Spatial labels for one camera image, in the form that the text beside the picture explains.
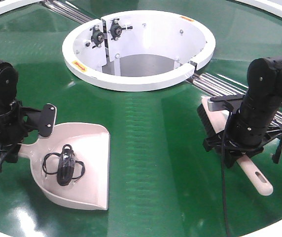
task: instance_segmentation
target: yellow label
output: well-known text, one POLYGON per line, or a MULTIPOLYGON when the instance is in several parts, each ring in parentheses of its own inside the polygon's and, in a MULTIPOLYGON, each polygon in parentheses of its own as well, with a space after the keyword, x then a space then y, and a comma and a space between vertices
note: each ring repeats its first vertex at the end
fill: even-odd
POLYGON ((87 68, 83 64, 79 63, 78 61, 73 61, 72 63, 74 65, 76 65, 77 68, 79 68, 81 70, 81 72, 86 72, 87 71, 87 68))
POLYGON ((191 18, 189 18, 189 17, 187 17, 187 16, 180 16, 182 19, 185 19, 185 20, 187 20, 187 21, 190 21, 190 22, 193 22, 193 21, 195 21, 194 19, 191 19, 191 18))

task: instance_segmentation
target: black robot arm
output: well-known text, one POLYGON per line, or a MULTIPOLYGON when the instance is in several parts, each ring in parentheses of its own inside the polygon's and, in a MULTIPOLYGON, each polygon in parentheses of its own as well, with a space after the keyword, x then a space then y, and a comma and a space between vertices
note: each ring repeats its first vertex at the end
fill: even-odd
MULTIPOLYGON (((263 146, 276 137, 282 138, 282 130, 271 127, 282 104, 282 57, 252 61, 247 71, 247 82, 246 94, 238 99, 230 96, 211 98, 212 102, 226 105, 232 115, 227 121, 226 133, 220 132, 205 139, 204 146, 207 151, 224 148, 227 167, 231 167, 244 153, 252 157, 262 152, 263 146), (226 136, 224 145, 221 142, 223 134, 226 136)), ((277 153, 273 158, 275 163, 279 161, 281 146, 277 153)))
POLYGON ((0 60, 0 172, 4 161, 17 162, 20 144, 29 132, 38 130, 48 137, 55 123, 55 106, 46 104, 42 110, 22 106, 16 99, 17 82, 13 66, 0 60))

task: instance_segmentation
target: green table surface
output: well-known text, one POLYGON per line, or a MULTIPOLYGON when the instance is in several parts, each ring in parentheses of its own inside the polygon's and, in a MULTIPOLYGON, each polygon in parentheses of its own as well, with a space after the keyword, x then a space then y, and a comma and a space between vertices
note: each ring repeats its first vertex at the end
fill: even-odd
MULTIPOLYGON (((249 63, 282 55, 282 19, 227 0, 70 0, 99 18, 114 12, 155 9, 206 25, 216 38, 201 70, 246 83, 249 63)), ((151 92, 115 92, 90 85, 65 66, 61 45, 78 24, 40 4, 0 16, 0 58, 19 72, 17 98, 25 106, 58 108, 57 123, 89 122, 110 134, 109 210, 58 206, 36 185, 29 161, 5 163, 0 173, 0 232, 14 237, 223 237, 220 159, 206 153, 197 115, 202 91, 183 82, 151 92)), ((36 139, 33 132, 25 142, 36 139)), ((257 193, 235 164, 226 169, 233 236, 282 218, 282 159, 276 144, 253 160, 274 185, 257 193)))

